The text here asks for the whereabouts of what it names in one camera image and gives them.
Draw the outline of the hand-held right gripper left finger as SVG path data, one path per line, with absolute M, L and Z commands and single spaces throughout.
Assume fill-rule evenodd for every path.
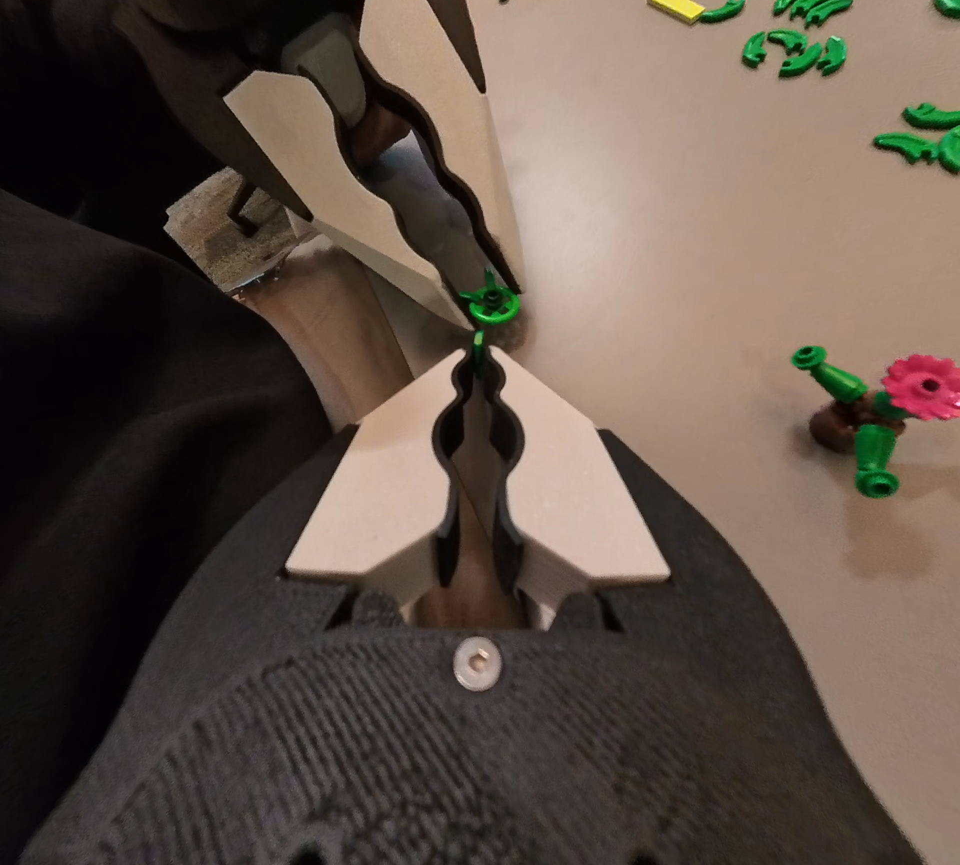
M 454 350 L 356 426 L 285 571 L 392 596 L 400 606 L 448 587 L 461 544 L 454 454 L 474 390 L 470 352 Z

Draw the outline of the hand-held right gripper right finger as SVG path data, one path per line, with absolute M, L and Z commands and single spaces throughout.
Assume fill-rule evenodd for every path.
M 498 346 L 490 404 L 514 438 L 502 510 L 508 587 L 548 629 L 570 595 L 665 583 L 670 569 L 594 423 Z

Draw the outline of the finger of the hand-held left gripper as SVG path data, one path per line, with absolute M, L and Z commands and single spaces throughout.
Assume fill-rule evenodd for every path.
M 473 330 L 449 283 L 406 240 L 393 207 L 350 169 L 333 110 L 310 79 L 255 70 L 223 101 L 319 232 L 434 315 Z
M 521 294 L 522 237 L 491 104 L 434 8 L 428 0 L 365 0 L 358 49 L 386 97 L 425 138 L 476 245 Z

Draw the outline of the green wheel stem piece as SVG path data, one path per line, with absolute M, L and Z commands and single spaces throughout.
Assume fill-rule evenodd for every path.
M 498 281 L 493 267 L 484 270 L 484 283 L 473 291 L 462 291 L 459 298 L 467 308 L 476 330 L 471 345 L 471 360 L 479 368 L 486 350 L 486 332 L 516 319 L 521 311 L 520 295 Z

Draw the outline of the person's left hand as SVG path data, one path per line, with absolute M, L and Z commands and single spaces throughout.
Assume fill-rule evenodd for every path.
M 359 122 L 348 133 L 354 163 L 359 169 L 368 168 L 410 131 L 411 125 L 401 115 L 376 101 L 369 103 Z

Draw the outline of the small brick flower plant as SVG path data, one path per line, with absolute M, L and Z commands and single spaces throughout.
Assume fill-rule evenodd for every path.
M 889 464 L 909 421 L 958 419 L 959 368 L 952 359 L 918 353 L 898 358 L 877 389 L 832 365 L 820 345 L 798 348 L 790 361 L 830 396 L 811 415 L 810 436 L 825 449 L 855 458 L 854 485 L 867 499 L 888 499 L 899 490 Z

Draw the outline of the person's black jacket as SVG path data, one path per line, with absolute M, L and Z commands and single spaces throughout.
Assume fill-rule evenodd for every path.
M 282 338 L 165 233 L 218 162 L 114 5 L 2 0 L 2 863 L 193 573 L 331 433 Z

